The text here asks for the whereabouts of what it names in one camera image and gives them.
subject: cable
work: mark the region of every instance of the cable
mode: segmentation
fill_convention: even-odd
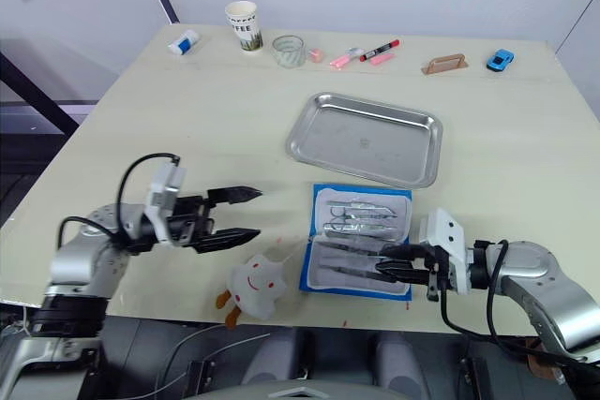
[[[173,347],[173,350],[172,350],[172,355],[171,355],[171,358],[169,359],[169,362],[168,362],[168,363],[167,363],[167,365],[165,366],[164,372],[163,372],[163,374],[162,374],[162,380],[160,381],[160,385],[164,384],[164,382],[165,382],[165,380],[166,380],[166,378],[167,378],[167,375],[169,374],[169,369],[171,368],[171,364],[173,363],[174,356],[175,356],[175,354],[176,354],[177,350],[178,350],[179,348],[181,348],[181,346],[182,346],[184,343],[186,343],[186,342],[187,342],[189,339],[191,339],[192,337],[194,337],[194,336],[196,336],[196,335],[198,335],[198,334],[200,334],[200,333],[207,332],[207,331],[209,331],[209,330],[214,330],[214,329],[216,329],[216,328],[220,328],[220,327],[223,327],[223,325],[214,325],[214,326],[212,326],[212,327],[204,328],[203,330],[199,330],[199,331],[198,331],[198,332],[196,332],[196,333],[192,333],[192,334],[190,334],[189,336],[186,336],[184,339],[182,339],[182,340],[181,340],[181,341],[179,341],[177,344],[175,344],[175,346]],[[229,350],[230,348],[234,348],[234,347],[237,347],[237,346],[241,346],[241,345],[243,345],[243,344],[246,344],[246,343],[248,343],[248,342],[252,342],[252,341],[256,341],[256,340],[258,340],[258,339],[264,339],[265,337],[268,337],[268,336],[270,336],[270,335],[271,335],[270,333],[259,334],[259,335],[256,335],[256,336],[249,337],[248,339],[243,339],[243,340],[241,340],[241,341],[236,341],[236,342],[233,342],[232,344],[229,344],[229,345],[227,345],[227,346],[225,346],[225,347],[221,347],[221,348],[219,348],[219,349],[217,349],[217,350],[213,351],[212,353],[209,353],[207,356],[205,356],[204,358],[202,358],[202,360],[203,360],[203,361],[206,361],[206,360],[208,360],[208,359],[210,359],[210,358],[213,358],[213,357],[217,356],[218,354],[222,353],[222,352],[223,352],[223,351],[225,351],[225,350]],[[158,383],[156,382],[156,383],[155,383],[155,389],[157,389],[157,388],[158,388]]]
[[[177,344],[175,344],[173,346],[173,348],[171,349],[168,361],[162,365],[161,370],[159,370],[157,372],[157,378],[155,379],[155,383],[154,383],[154,389],[157,390],[158,389],[158,385],[164,385],[165,384],[165,380],[167,379],[167,374],[169,372],[169,368],[171,367],[171,364],[173,363],[173,360],[175,359],[175,355],[177,354],[177,351],[181,348],[181,346],[183,346],[189,339],[205,333],[205,332],[209,332],[211,330],[215,330],[217,328],[222,328],[225,325],[223,324],[219,324],[219,325],[213,325],[212,327],[208,327],[208,328],[203,328],[197,332],[194,332],[192,334],[188,334],[186,337],[184,337],[181,341],[179,341]]]
[[[539,337],[536,337],[533,339],[533,342],[530,343],[529,346],[527,346],[528,348],[536,348],[537,346],[539,346],[542,343],[542,340]]]
[[[85,217],[79,217],[78,215],[70,215],[69,217],[65,217],[63,221],[60,223],[58,227],[58,237],[56,238],[56,248],[59,249],[63,246],[63,233],[65,232],[65,226],[69,222],[81,222],[89,227],[94,227],[97,230],[102,231],[106,234],[111,241],[116,241],[116,234],[111,232],[106,227],[101,226],[98,222],[94,222],[93,220],[87,219]]]
[[[486,318],[487,318],[487,327],[489,328],[489,333],[492,337],[492,342],[500,347],[504,352],[508,353],[511,356],[515,355],[532,355],[536,356],[540,359],[546,360],[555,364],[562,364],[569,367],[573,367],[577,370],[597,370],[600,373],[600,368],[595,367],[590,363],[580,363],[573,358],[569,358],[568,356],[558,355],[556,353],[549,353],[546,351],[535,350],[533,348],[527,348],[520,346],[518,344],[514,344],[511,342],[503,341],[496,332],[496,327],[494,325],[494,317],[493,317],[493,305],[494,305],[494,294],[496,293],[496,284],[498,281],[498,276],[500,274],[500,269],[502,268],[504,258],[506,257],[506,253],[508,252],[508,241],[505,239],[501,240],[498,244],[502,244],[502,248],[500,253],[498,254],[498,258],[496,259],[496,264],[494,265],[494,270],[492,271],[491,278],[489,279],[489,288],[487,289],[487,302],[486,302]]]
[[[117,235],[122,240],[125,240],[126,242],[128,242],[128,240],[129,240],[129,235],[125,231],[125,226],[123,225],[123,219],[121,217],[121,202],[123,200],[123,191],[125,191],[125,184],[127,183],[129,175],[131,174],[131,172],[139,164],[143,163],[144,161],[146,161],[148,159],[152,159],[152,158],[170,158],[171,162],[175,166],[179,166],[179,160],[181,159],[179,156],[177,156],[175,154],[167,154],[167,153],[148,154],[148,155],[145,155],[145,156],[142,156],[142,157],[136,159],[133,163],[131,163],[131,165],[125,171],[125,174],[123,175],[123,178],[121,179],[121,184],[119,185],[119,190],[118,190],[117,195],[116,195],[116,202],[115,202],[114,207],[115,207],[115,210],[116,210]]]
[[[31,337],[31,333],[27,330],[27,306],[22,306],[22,326],[21,330],[23,330],[29,337]]]
[[[177,377],[176,379],[174,379],[173,381],[171,381],[169,384],[165,384],[162,388],[155,389],[155,390],[153,390],[150,393],[145,393],[144,395],[136,395],[135,397],[125,397],[125,398],[111,398],[111,399],[108,399],[108,400],[140,400],[142,398],[149,397],[150,395],[156,395],[157,393],[161,393],[165,389],[170,388],[173,384],[175,384],[177,381],[179,381],[181,378],[183,378],[187,374],[188,374],[188,372],[184,372],[179,377]]]
[[[455,393],[457,394],[457,399],[460,399],[460,387],[462,386],[461,381],[463,380],[463,361],[469,356],[469,350],[471,348],[471,337],[465,334],[465,339],[467,339],[467,343],[465,345],[465,349],[462,352],[462,356],[458,358],[458,376],[457,376],[457,386],[455,388]]]
[[[579,361],[569,358],[567,356],[558,355],[558,354],[554,354],[554,353],[548,353],[548,352],[540,351],[540,350],[535,350],[533,348],[523,347],[523,346],[520,346],[513,342],[510,342],[506,339],[501,339],[498,336],[498,334],[496,332],[496,327],[494,326],[493,303],[494,303],[494,295],[496,293],[496,284],[498,282],[498,276],[500,274],[500,269],[502,268],[504,258],[506,257],[506,253],[508,252],[509,243],[508,243],[508,241],[506,241],[504,239],[504,240],[501,240],[498,244],[501,244],[502,248],[500,250],[500,253],[498,254],[498,258],[496,259],[496,264],[494,265],[494,269],[492,271],[492,276],[489,280],[489,288],[487,290],[486,318],[487,318],[487,327],[489,328],[490,335],[472,332],[465,328],[459,327],[458,325],[456,325],[455,323],[453,323],[450,320],[450,318],[448,317],[448,311],[447,311],[446,280],[441,280],[441,283],[440,283],[440,295],[441,295],[440,311],[442,313],[443,322],[452,330],[462,333],[462,334],[465,334],[472,339],[495,344],[498,347],[500,347],[503,351],[510,354],[511,356],[532,355],[532,356],[536,356],[541,359],[544,359],[546,361],[549,361],[551,363],[566,365],[566,366],[572,367],[577,370],[585,370],[585,371],[591,371],[591,372],[598,371],[600,373],[600,368],[592,365],[591,363],[580,363]]]
[[[487,334],[480,334],[467,330],[466,328],[459,327],[448,318],[448,299],[447,299],[447,287],[445,280],[440,282],[440,312],[442,313],[442,320],[449,328],[455,332],[459,332],[469,336],[471,339],[483,342],[493,342],[492,337]]]
[[[221,347],[220,349],[213,351],[208,356],[205,356],[204,360],[205,361],[206,360],[210,360],[211,358],[217,356],[219,353],[222,353],[225,350],[229,350],[230,348],[241,346],[242,344],[246,344],[248,342],[256,341],[258,339],[264,339],[265,337],[269,337],[270,335],[271,335],[270,333],[259,334],[258,336],[253,336],[253,337],[249,337],[248,339],[243,339],[241,341],[234,342],[234,343],[232,343],[232,344],[230,344],[228,346]]]

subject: black cable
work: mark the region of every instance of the black cable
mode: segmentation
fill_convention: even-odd
[[[480,334],[480,333],[473,332],[471,330],[467,330],[465,328],[459,327],[458,325],[456,325],[455,323],[453,323],[450,320],[450,318],[448,317],[448,311],[447,311],[446,280],[441,280],[441,282],[440,282],[440,296],[441,296],[440,310],[442,313],[443,322],[449,328],[454,330],[455,332],[465,334],[465,335],[469,336],[471,339],[483,341],[483,342],[489,342],[491,344],[496,344],[498,347],[500,347],[503,351],[507,352],[511,356],[532,355],[532,356],[536,356],[540,359],[549,361],[551,363],[566,365],[566,366],[572,367],[576,370],[584,370],[587,373],[594,372],[594,371],[600,372],[600,368],[596,367],[595,365],[592,365],[591,363],[580,363],[580,362],[578,362],[572,358],[569,358],[567,356],[557,355],[554,353],[548,353],[545,351],[535,350],[533,348],[523,347],[523,346],[520,346],[513,342],[510,342],[506,339],[501,339],[498,336],[498,334],[496,332],[496,328],[494,326],[494,319],[493,319],[493,314],[492,314],[493,302],[494,302],[493,299],[494,299],[494,295],[496,293],[496,284],[498,282],[498,276],[500,273],[500,269],[502,268],[504,258],[506,257],[506,253],[508,252],[508,242],[506,240],[502,240],[499,242],[499,244],[502,244],[502,248],[501,248],[500,253],[498,254],[496,264],[494,265],[494,270],[492,271],[492,276],[490,278],[489,288],[487,291],[486,317],[487,317],[487,326],[489,327],[490,335]]]
[[[476,332],[472,332],[471,330],[467,330],[466,328],[459,327],[448,318],[448,305],[447,305],[447,287],[445,280],[441,280],[440,282],[440,312],[442,313],[442,320],[449,328],[454,330],[455,332],[459,332],[465,334],[466,336],[474,339],[476,341],[483,342],[493,342],[491,336],[487,334],[480,334]]]
[[[104,234],[106,234],[111,239],[111,241],[113,241],[113,242],[117,241],[116,234],[111,232],[106,227],[101,226],[98,222],[94,222],[93,220],[87,219],[85,217],[79,217],[78,215],[70,215],[69,217],[65,217],[62,220],[62,222],[60,223],[60,226],[58,227],[58,236],[56,238],[56,248],[57,249],[59,249],[60,247],[63,246],[63,234],[65,232],[65,226],[69,222],[81,222],[82,224],[88,225],[90,227],[94,227],[95,229],[98,229],[98,230],[102,231]]]
[[[536,348],[542,343],[542,340],[539,337],[533,339],[533,341],[527,346],[528,348]]]
[[[117,192],[116,202],[114,205],[115,213],[116,213],[115,218],[116,218],[117,235],[119,236],[119,238],[121,240],[123,240],[125,242],[129,242],[129,235],[125,231],[125,226],[123,225],[123,219],[121,218],[121,203],[123,200],[123,191],[125,190],[125,184],[127,183],[131,172],[140,163],[143,163],[144,161],[146,161],[148,159],[152,159],[152,158],[170,158],[175,166],[179,166],[179,160],[180,160],[179,156],[177,156],[175,154],[158,153],[158,154],[149,154],[149,155],[142,156],[141,158],[136,159],[127,168],[127,170],[125,171],[125,174],[123,175],[123,178],[121,179],[121,185],[119,185],[119,191]]]
[[[471,348],[471,338],[465,334],[465,338],[467,339],[467,343],[465,345],[465,349],[462,352],[462,356],[458,358],[458,377],[457,377],[457,386],[455,388],[455,392],[457,394],[457,399],[460,400],[460,392],[462,386],[462,380],[464,379],[464,370],[463,370],[463,361],[469,356],[469,349]]]
[[[506,257],[506,253],[508,252],[508,241],[505,239],[501,240],[498,244],[502,244],[502,248],[500,253],[498,254],[498,258],[496,259],[496,264],[494,265],[494,270],[492,271],[491,278],[489,279],[489,288],[487,289],[487,302],[486,302],[486,318],[487,318],[487,327],[489,328],[489,333],[492,338],[492,342],[500,347],[504,352],[511,356],[522,356],[522,355],[532,355],[536,356],[542,360],[546,360],[550,363],[562,364],[569,367],[573,367],[575,369],[585,369],[585,370],[598,370],[600,372],[600,368],[595,367],[588,363],[580,363],[573,358],[569,358],[567,356],[558,355],[555,353],[549,353],[546,351],[535,350],[533,348],[527,348],[520,346],[515,343],[503,341],[496,332],[496,327],[494,325],[494,317],[493,317],[493,305],[494,305],[494,294],[496,293],[496,284],[498,282],[498,276],[500,274],[500,269],[503,266],[504,258]]]

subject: glass cup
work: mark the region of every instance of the glass cup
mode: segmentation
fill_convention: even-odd
[[[278,37],[273,41],[273,56],[281,67],[300,67],[307,60],[304,41],[294,35]]]

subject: paper cup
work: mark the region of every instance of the paper cup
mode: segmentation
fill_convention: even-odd
[[[231,2],[225,7],[227,19],[240,38],[245,51],[257,51],[263,46],[263,36],[256,15],[256,4],[247,0]]]

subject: marker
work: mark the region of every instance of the marker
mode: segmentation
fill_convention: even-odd
[[[369,58],[371,58],[375,55],[379,55],[380,53],[383,53],[385,51],[389,51],[393,47],[396,47],[399,45],[400,45],[400,40],[396,39],[395,41],[388,42],[387,44],[384,44],[381,47],[378,47],[374,51],[370,51],[370,52],[365,53],[364,55],[361,55],[361,57],[359,59],[360,59],[360,61],[367,61]]]

